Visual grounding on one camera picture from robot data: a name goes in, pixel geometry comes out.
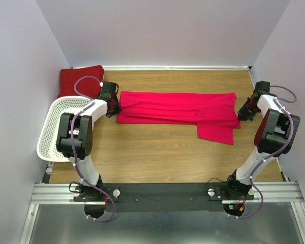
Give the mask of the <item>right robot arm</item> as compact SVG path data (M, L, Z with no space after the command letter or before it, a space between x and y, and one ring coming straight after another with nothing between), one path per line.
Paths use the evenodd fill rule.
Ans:
M279 98L270 92L267 81L255 84L253 94L247 99L238 112L240 121L253 120L257 113L263 114L263 120L254 138L254 150L246 162L236 169L227 179L225 194L229 198L247 196L257 176L265 166L282 154L287 154L296 136L300 117L291 114L280 101L294 103L293 100Z

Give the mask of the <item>pink red t shirt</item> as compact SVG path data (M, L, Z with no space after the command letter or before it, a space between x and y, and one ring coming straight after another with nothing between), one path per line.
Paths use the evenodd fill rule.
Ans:
M151 93L122 91L120 124L195 125L200 139L234 144L240 128L235 113L236 95L198 93Z

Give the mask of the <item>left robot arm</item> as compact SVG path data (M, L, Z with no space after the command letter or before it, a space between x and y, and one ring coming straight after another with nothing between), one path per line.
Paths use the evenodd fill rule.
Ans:
M119 85L114 82L96 81L100 91L95 97L85 95L77 89L77 85L85 78L80 78L74 84L77 95L86 98L89 103L77 113L63 113L60 116L56 149L62 153L75 168L79 176L79 186L84 191L93 189L95 197L104 196L105 200L112 198L102 189L102 180L99 172L95 169L90 156L93 147L93 124L102 116L112 117L121 112L117 94Z

